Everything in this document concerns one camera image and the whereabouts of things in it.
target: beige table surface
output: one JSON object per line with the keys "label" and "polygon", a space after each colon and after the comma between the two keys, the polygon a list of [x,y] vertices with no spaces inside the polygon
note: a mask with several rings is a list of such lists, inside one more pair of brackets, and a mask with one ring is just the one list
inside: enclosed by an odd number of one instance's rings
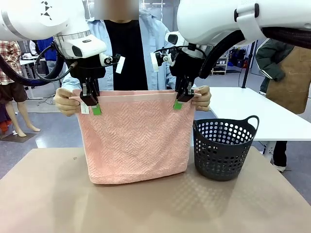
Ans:
{"label": "beige table surface", "polygon": [[238,179],[93,185],[83,149],[35,149],[0,180],[0,233],[311,233],[311,207],[255,149]]}

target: black t-shirt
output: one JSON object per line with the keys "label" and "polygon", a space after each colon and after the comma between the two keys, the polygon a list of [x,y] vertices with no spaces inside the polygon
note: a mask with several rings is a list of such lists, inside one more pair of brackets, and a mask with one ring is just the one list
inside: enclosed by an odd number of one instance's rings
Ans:
{"label": "black t-shirt", "polygon": [[113,55],[125,57],[121,74],[113,70],[114,90],[148,90],[147,76],[138,20],[115,23],[105,20]]}

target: pink towel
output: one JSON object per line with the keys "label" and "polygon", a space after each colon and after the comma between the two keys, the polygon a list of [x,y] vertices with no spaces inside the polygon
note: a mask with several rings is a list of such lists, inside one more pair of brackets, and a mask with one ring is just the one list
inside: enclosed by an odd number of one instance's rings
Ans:
{"label": "pink towel", "polygon": [[190,102],[174,110],[174,91],[104,91],[98,99],[102,115],[91,109],[78,114],[93,183],[132,183],[187,169],[195,111]]}

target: perforated basket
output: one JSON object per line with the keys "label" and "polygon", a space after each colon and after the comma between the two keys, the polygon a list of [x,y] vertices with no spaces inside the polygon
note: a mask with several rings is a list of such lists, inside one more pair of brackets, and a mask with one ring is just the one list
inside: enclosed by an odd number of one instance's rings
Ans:
{"label": "perforated basket", "polygon": [[[248,123],[258,121],[257,128]],[[259,126],[259,118],[245,120],[204,119],[193,123],[195,167],[203,176],[229,181],[244,164]]]}

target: denim shirt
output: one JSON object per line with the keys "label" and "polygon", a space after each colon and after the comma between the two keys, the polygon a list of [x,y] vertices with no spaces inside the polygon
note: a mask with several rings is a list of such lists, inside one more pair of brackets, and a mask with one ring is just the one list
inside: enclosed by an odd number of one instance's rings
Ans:
{"label": "denim shirt", "polygon": [[[110,38],[104,21],[89,21],[88,25],[91,33],[106,43],[107,51],[105,54],[115,55],[112,54]],[[176,77],[171,75],[169,68],[170,65],[168,63],[163,63],[163,65],[159,68],[159,72],[154,72],[150,57],[151,52],[154,52],[163,47],[169,48],[173,46],[169,42],[165,41],[165,35],[169,32],[169,30],[162,22],[155,19],[155,17],[149,12],[145,11],[139,12],[139,25],[142,38],[148,90],[165,90],[167,86],[175,89]],[[113,67],[107,67],[105,77],[98,79],[98,81],[101,91],[113,90]],[[78,79],[71,77],[70,74],[64,78],[62,87],[69,91],[74,89],[81,89]]]}

